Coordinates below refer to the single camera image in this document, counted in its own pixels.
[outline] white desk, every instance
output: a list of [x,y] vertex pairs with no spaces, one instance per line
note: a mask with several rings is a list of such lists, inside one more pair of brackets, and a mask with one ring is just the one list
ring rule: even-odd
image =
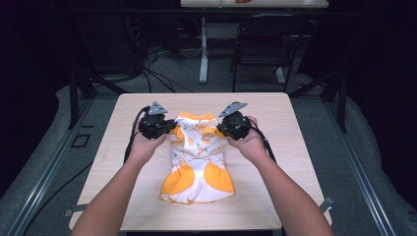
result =
[[[181,6],[187,8],[326,8],[328,0],[251,0],[248,3],[236,3],[235,0],[181,0]],[[208,81],[209,56],[207,51],[207,24],[202,19],[202,65],[200,83]]]
[[[119,97],[96,154],[78,205],[88,204],[123,164],[132,122],[138,111],[159,102],[175,118],[181,111],[215,117],[233,102],[248,102],[241,112],[254,115],[268,138],[278,164],[320,205],[324,196],[285,93],[164,93],[123,94]],[[139,175],[121,230],[223,231],[272,230],[281,227],[265,184],[254,165],[234,147],[225,149],[226,168],[236,194],[211,204],[181,205],[165,202],[159,192],[170,173],[169,142],[162,144]],[[70,221],[73,228],[80,212]]]

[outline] person's right arm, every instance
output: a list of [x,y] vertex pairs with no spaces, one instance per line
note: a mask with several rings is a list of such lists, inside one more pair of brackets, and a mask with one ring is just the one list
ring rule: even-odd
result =
[[[256,119],[248,116],[254,123]],[[268,155],[260,135],[251,130],[240,141],[227,138],[259,170],[275,211],[288,235],[333,235],[313,199]]]

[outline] forearm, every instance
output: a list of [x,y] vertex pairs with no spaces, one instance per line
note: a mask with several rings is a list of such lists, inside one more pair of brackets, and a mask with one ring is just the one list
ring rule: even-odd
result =
[[128,160],[89,203],[72,235],[117,235],[142,167]]
[[332,235],[326,218],[312,198],[268,156],[258,159],[255,165],[288,235]]

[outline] folded garment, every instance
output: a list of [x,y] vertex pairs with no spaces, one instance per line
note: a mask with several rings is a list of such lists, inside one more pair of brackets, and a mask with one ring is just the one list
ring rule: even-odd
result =
[[171,173],[160,197],[181,204],[211,203],[234,195],[224,163],[227,140],[217,129],[213,115],[181,112],[177,127],[170,132]]

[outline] person's left hand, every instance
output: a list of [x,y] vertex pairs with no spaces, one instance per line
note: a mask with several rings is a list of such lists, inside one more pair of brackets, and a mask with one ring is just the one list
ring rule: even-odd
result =
[[132,159],[140,162],[141,164],[145,164],[153,156],[156,148],[159,147],[165,141],[167,135],[163,134],[156,140],[149,140],[139,132],[140,123],[141,119],[138,120],[135,128],[135,134],[138,134],[134,137],[132,141],[132,148],[128,160]]

